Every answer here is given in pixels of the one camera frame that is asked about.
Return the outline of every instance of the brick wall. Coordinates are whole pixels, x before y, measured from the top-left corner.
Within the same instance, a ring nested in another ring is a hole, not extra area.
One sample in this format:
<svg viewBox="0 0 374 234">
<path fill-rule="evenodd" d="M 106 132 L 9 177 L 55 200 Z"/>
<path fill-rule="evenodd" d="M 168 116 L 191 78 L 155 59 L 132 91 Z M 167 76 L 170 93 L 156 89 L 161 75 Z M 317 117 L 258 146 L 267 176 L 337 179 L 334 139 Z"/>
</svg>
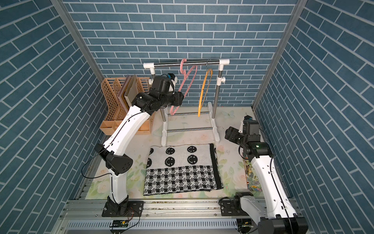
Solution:
<svg viewBox="0 0 374 234">
<path fill-rule="evenodd" d="M 149 76 L 144 62 L 230 58 L 224 68 L 227 82 L 221 86 L 221 106 L 252 104 L 295 2 L 64 0 L 105 77 Z M 218 66 L 212 68 L 217 75 Z M 172 69 L 156 73 L 179 74 Z M 206 72 L 205 66 L 199 69 L 183 105 L 198 104 Z M 208 96 L 209 101 L 214 99 L 212 87 Z"/>
<path fill-rule="evenodd" d="M 106 103 L 49 0 L 0 6 L 0 233 L 51 232 Z"/>
<path fill-rule="evenodd" d="M 311 233 L 374 233 L 373 13 L 309 0 L 257 110 Z"/>
</svg>

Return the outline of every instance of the black and white blanket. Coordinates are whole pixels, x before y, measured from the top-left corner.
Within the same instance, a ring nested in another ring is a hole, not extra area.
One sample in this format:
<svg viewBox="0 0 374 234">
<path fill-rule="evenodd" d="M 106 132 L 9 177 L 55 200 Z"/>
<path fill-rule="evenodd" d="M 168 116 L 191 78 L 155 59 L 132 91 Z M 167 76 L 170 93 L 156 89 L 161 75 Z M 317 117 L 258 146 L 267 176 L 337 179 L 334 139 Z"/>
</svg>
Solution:
<svg viewBox="0 0 374 234">
<path fill-rule="evenodd" d="M 144 196 L 222 188 L 214 144 L 152 146 Z"/>
</svg>

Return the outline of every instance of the metal rail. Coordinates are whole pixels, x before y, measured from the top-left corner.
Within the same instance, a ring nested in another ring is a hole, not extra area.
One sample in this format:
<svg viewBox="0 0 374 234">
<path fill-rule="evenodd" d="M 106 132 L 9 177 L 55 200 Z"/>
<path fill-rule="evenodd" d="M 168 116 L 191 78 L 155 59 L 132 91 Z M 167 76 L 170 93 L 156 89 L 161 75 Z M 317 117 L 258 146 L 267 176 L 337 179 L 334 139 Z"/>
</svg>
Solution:
<svg viewBox="0 0 374 234">
<path fill-rule="evenodd" d="M 86 42 L 83 40 L 76 24 L 74 23 L 73 18 L 69 14 L 63 1 L 62 0 L 51 0 L 51 2 L 53 6 L 55 7 L 58 15 L 61 17 L 62 21 L 64 22 L 69 33 L 73 37 L 75 43 L 77 44 L 80 51 L 82 52 L 83 56 L 85 57 L 88 65 L 92 69 L 93 73 L 96 75 L 96 78 L 101 83 L 104 80 L 104 76 L 102 75 L 99 66 L 97 65 L 94 57 L 92 56 L 90 50 L 88 49 Z"/>
<path fill-rule="evenodd" d="M 171 133 L 171 132 L 183 132 L 183 131 L 194 131 L 194 130 L 209 130 L 209 129 L 213 129 L 213 127 L 170 129 L 170 130 L 167 130 L 166 132 L 167 133 Z"/>
<path fill-rule="evenodd" d="M 199 65 L 219 65 L 220 60 L 200 60 L 200 61 L 186 61 L 183 63 L 185 66 L 199 66 Z M 154 63 L 154 67 L 174 67 L 180 66 L 181 62 L 169 62 L 169 63 Z"/>
<path fill-rule="evenodd" d="M 174 115 L 196 115 L 196 114 L 198 114 L 198 113 L 197 112 L 188 112 L 188 113 L 176 113 Z M 200 112 L 200 114 L 209 114 L 209 111 Z"/>
<path fill-rule="evenodd" d="M 173 221 L 174 219 L 221 221 L 224 219 L 224 221 L 230 221 L 231 219 L 248 218 L 248 216 L 221 216 L 218 200 L 219 198 L 142 199 L 144 206 L 141 221 L 156 221 L 157 219 L 164 221 Z M 264 198 L 256 198 L 256 201 L 266 207 Z M 289 201 L 297 214 L 301 215 L 296 200 L 289 198 Z M 66 228 L 74 222 L 86 221 L 85 225 L 92 225 L 97 222 L 105 223 L 113 220 L 112 217 L 101 217 L 105 203 L 106 200 L 68 200 L 52 234 L 65 234 Z"/>
</svg>

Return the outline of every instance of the metal base plate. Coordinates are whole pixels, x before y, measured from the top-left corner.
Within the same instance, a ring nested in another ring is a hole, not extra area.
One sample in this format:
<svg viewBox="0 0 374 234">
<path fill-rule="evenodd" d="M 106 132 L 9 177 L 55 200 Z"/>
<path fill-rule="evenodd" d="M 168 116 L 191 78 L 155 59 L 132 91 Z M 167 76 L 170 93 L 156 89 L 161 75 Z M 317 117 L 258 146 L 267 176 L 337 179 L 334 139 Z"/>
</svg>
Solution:
<svg viewBox="0 0 374 234">
<path fill-rule="evenodd" d="M 222 216 L 248 216 L 246 212 L 242 210 L 236 210 L 234 203 L 230 200 L 222 200 L 221 204 Z"/>
<path fill-rule="evenodd" d="M 115 212 L 115 210 L 112 209 L 111 206 L 108 205 L 108 202 L 106 202 L 101 216 L 102 217 L 126 217 L 126 216 L 139 217 L 141 216 L 141 213 L 143 211 L 143 205 L 144 205 L 143 201 L 128 201 L 126 207 L 128 208 L 130 213 L 127 213 L 125 215 L 119 215 Z"/>
</svg>

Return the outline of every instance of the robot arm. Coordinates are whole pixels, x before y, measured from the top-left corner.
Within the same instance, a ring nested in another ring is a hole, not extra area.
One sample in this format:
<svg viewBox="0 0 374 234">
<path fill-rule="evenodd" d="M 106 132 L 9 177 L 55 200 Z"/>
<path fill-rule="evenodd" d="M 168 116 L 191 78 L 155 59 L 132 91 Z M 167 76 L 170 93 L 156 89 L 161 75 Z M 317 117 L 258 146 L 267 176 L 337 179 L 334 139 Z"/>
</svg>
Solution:
<svg viewBox="0 0 374 234">
<path fill-rule="evenodd" d="M 133 163 L 125 150 L 136 131 L 153 112 L 168 105 L 182 104 L 184 96 L 181 92 L 174 92 L 175 82 L 176 77 L 171 73 L 167 77 L 156 76 L 149 93 L 141 92 L 134 98 L 126 117 L 113 135 L 104 144 L 95 146 L 111 173 L 111 194 L 107 203 L 118 216 L 127 213 L 126 178 Z"/>
<path fill-rule="evenodd" d="M 243 148 L 255 169 L 263 189 L 266 211 L 258 205 L 250 192 L 237 193 L 234 197 L 236 209 L 245 211 L 258 225 L 258 233 L 299 233 L 308 230 L 306 219 L 298 217 L 289 202 L 275 169 L 273 154 L 266 142 L 260 142 L 259 124 L 245 116 L 240 129 L 230 127 L 225 139 Z"/>
</svg>

